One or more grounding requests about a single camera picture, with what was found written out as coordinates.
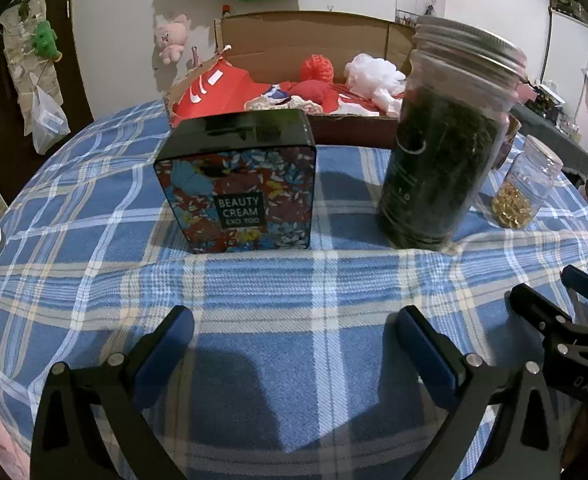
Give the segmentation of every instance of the blue plaid tablecloth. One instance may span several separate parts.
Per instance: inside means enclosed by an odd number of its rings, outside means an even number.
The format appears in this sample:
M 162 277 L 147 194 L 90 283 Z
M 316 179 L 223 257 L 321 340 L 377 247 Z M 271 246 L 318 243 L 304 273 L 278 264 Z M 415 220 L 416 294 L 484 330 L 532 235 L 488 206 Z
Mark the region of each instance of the blue plaid tablecloth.
M 402 478 L 445 417 L 395 339 L 404 305 L 463 353 L 511 367 L 542 356 L 505 306 L 517 283 L 588 323 L 559 281 L 567 264 L 588 271 L 588 205 L 563 176 L 526 230 L 491 219 L 504 177 L 492 171 L 444 251 L 396 251 L 375 225 L 389 152 L 320 146 L 312 250 L 195 256 L 152 169 L 167 134 L 161 102 L 92 124 L 2 219 L 0 418 L 27 452 L 49 368 L 127 351 L 175 304 L 193 310 L 195 337 L 144 415 L 190 479 Z M 566 432 L 573 403 L 553 400 Z

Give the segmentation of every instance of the door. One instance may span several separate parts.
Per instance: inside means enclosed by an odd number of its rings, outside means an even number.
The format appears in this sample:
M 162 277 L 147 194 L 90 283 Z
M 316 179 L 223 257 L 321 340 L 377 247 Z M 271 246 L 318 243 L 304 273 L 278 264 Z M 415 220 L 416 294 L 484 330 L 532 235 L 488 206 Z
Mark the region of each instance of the door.
M 74 49 L 71 9 L 68 12 L 69 0 L 45 1 L 47 19 L 58 37 L 56 46 L 63 53 L 63 58 L 55 64 L 55 68 L 71 134 L 50 148 L 45 155 L 36 153 L 31 135 L 23 135 L 23 116 L 8 72 L 3 38 L 0 35 L 0 193 L 7 203 L 16 198 L 34 173 L 56 150 L 93 121 Z

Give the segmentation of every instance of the small plastic jar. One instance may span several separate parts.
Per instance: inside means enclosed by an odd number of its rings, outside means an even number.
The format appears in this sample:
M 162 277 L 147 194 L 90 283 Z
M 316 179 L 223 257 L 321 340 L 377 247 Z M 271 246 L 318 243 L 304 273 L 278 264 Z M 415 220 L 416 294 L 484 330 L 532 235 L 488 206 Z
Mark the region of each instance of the small plastic jar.
M 437 250 L 496 159 L 525 54 L 463 23 L 421 16 L 378 224 L 398 248 Z
M 522 229 L 531 222 L 554 187 L 562 169 L 560 157 L 535 137 L 527 137 L 491 201 L 499 224 Z

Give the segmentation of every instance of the screw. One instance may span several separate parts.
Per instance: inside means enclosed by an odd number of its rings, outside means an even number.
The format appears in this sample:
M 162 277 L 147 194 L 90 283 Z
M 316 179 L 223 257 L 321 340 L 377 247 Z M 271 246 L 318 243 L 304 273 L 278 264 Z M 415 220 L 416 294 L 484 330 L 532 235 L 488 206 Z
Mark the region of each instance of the screw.
M 109 366 L 120 366 L 125 362 L 125 356 L 121 353 L 112 354 L 107 358 Z
M 539 371 L 540 371 L 540 367 L 538 366 L 538 364 L 536 364 L 533 361 L 529 361 L 526 365 L 525 368 L 527 369 L 527 371 L 530 374 L 536 375 Z
M 53 375 L 61 375 L 67 368 L 65 363 L 54 363 L 53 367 L 50 368 L 50 372 Z
M 467 364 L 474 368 L 478 368 L 482 365 L 482 357 L 478 354 L 468 354 L 464 359 L 467 361 Z

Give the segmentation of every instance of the cardboard box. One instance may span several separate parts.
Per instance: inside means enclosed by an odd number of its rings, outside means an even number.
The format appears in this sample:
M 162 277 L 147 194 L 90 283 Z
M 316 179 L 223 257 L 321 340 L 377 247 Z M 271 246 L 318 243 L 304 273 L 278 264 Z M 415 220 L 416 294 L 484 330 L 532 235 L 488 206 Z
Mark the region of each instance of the cardboard box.
M 413 29 L 406 25 L 340 12 L 275 11 L 226 16 L 215 22 L 216 46 L 235 67 L 247 70 L 254 82 L 298 81 L 310 54 L 331 60 L 335 82 L 344 83 L 344 67 L 361 53 L 393 62 L 409 75 Z M 165 97 L 170 119 L 173 105 L 190 86 L 212 70 L 218 56 L 192 70 Z M 397 121 L 386 117 L 309 115 L 317 144 L 391 148 Z
M 382 57 L 405 75 L 413 29 L 398 23 L 341 12 L 286 10 L 226 16 L 215 22 L 216 47 L 232 49 L 225 58 L 247 70 L 257 83 L 298 81 L 310 54 L 334 66 L 334 82 L 344 83 L 345 65 L 358 54 Z

